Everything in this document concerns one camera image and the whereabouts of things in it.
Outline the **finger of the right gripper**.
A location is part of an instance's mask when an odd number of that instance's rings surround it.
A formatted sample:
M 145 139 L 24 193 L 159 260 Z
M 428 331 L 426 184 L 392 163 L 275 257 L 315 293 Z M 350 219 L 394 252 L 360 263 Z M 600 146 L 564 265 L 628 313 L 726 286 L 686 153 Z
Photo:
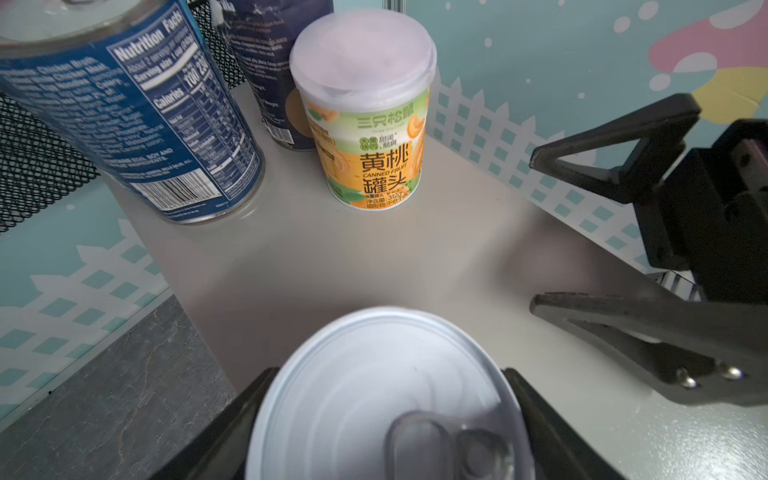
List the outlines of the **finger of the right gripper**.
M 617 203 L 642 203 L 685 150 L 685 136 L 700 113 L 691 94 L 674 94 L 599 127 L 539 146 L 529 166 Z M 627 157 L 611 168 L 570 160 L 593 150 Z
M 765 284 L 728 287 L 703 301 L 545 293 L 530 311 L 674 403 L 767 402 Z

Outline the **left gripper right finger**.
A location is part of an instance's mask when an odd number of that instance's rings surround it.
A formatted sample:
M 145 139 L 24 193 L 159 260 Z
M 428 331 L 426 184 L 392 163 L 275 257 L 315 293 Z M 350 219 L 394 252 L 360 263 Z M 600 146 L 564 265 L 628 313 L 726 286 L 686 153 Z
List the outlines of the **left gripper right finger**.
M 623 479 L 515 369 L 503 370 L 526 423 L 534 462 L 546 479 Z

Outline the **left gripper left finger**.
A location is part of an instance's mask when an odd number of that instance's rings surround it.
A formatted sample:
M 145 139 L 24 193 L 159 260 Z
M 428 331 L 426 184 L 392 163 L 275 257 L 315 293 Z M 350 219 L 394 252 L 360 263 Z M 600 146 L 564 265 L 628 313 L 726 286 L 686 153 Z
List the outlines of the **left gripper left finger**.
M 253 426 L 278 372 L 278 367 L 264 370 L 150 479 L 244 479 Z

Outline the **yellow can white lid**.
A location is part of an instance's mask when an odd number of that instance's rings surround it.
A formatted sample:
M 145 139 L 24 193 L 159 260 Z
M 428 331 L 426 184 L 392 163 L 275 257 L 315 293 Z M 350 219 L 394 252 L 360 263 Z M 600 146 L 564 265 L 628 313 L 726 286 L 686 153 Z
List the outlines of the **yellow can white lid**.
M 464 331 L 400 307 L 353 312 L 279 369 L 249 479 L 531 479 L 519 401 Z
M 289 66 L 331 193 L 367 212 L 407 201 L 437 67 L 427 30 L 386 9 L 332 13 L 299 34 Z

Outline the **dark blue tall can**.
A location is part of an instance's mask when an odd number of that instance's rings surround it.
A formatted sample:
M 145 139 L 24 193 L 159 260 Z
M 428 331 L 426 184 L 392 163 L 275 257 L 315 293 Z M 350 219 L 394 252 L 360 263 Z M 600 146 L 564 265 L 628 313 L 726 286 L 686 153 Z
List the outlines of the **dark blue tall can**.
M 334 12 L 326 0 L 231 0 L 209 3 L 212 21 L 244 74 L 273 140 L 298 152 L 315 149 L 300 93 L 290 71 L 299 34 Z

